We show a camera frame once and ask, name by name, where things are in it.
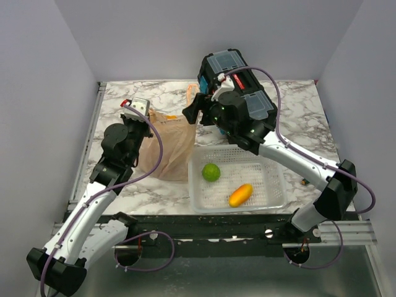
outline white marble surface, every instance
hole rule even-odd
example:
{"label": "white marble surface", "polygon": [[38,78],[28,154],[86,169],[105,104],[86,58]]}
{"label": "white marble surface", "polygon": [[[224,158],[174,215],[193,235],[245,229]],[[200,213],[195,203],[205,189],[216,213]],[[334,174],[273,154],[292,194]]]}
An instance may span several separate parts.
{"label": "white marble surface", "polygon": [[[123,109],[119,106],[124,99],[139,97],[151,101],[151,107],[167,114],[181,114],[186,105],[186,89],[191,81],[150,81],[150,82],[111,82],[108,83],[99,120],[89,153],[88,166],[80,188],[85,188],[88,177],[101,156],[100,142],[103,132],[110,124],[121,123]],[[308,150],[338,161],[338,155],[325,120],[324,111],[312,80],[281,81],[282,93],[281,132],[293,142]],[[263,86],[276,103],[275,89],[270,82]],[[196,145],[224,144],[226,139],[214,126],[197,128]],[[286,180],[288,203],[285,208],[268,213],[292,213],[319,195],[311,185],[301,185],[301,177],[283,168]],[[136,170],[135,178],[142,172]],[[193,214],[189,205],[187,183],[160,181],[145,178],[123,189],[119,197],[107,208],[105,214],[116,212],[129,214]]]}

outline green lime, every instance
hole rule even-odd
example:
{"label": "green lime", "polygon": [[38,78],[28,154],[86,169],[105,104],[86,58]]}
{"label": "green lime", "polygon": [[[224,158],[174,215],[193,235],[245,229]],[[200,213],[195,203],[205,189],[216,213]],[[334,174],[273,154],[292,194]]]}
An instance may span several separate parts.
{"label": "green lime", "polygon": [[220,177],[220,168],[213,163],[206,164],[202,169],[202,176],[206,181],[214,182]]}

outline yellow mango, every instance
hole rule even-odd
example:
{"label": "yellow mango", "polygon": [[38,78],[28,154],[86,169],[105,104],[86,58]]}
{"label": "yellow mango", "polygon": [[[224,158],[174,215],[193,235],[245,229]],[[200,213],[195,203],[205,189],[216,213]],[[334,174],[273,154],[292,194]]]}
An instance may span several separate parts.
{"label": "yellow mango", "polygon": [[228,199],[228,204],[231,207],[238,207],[245,203],[253,193],[253,186],[251,184],[243,184],[240,186]]}

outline paper bag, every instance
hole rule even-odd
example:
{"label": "paper bag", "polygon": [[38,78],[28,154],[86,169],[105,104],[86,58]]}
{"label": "paper bag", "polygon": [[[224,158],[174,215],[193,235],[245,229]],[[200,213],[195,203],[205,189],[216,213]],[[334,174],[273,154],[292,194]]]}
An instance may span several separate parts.
{"label": "paper bag", "polygon": [[[194,87],[187,89],[187,104],[191,102]],[[168,116],[150,110],[150,121],[158,130],[163,143],[163,157],[160,166],[151,176],[165,181],[187,181],[187,164],[196,139],[196,125],[190,125],[186,118]],[[150,171],[158,161],[160,147],[155,136],[145,138],[139,150],[139,164],[144,172]]]}

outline clear plastic box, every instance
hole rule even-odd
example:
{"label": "clear plastic box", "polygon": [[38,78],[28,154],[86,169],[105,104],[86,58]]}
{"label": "clear plastic box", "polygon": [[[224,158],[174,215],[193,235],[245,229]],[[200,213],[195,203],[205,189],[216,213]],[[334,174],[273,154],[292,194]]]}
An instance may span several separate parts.
{"label": "clear plastic box", "polygon": [[[207,163],[216,164],[222,172],[214,183],[202,177],[202,169]],[[286,204],[281,166],[237,145],[194,148],[188,165],[188,180],[191,207],[198,213],[252,212],[279,209]],[[252,196],[241,206],[230,207],[228,198],[246,183],[253,185]]]}

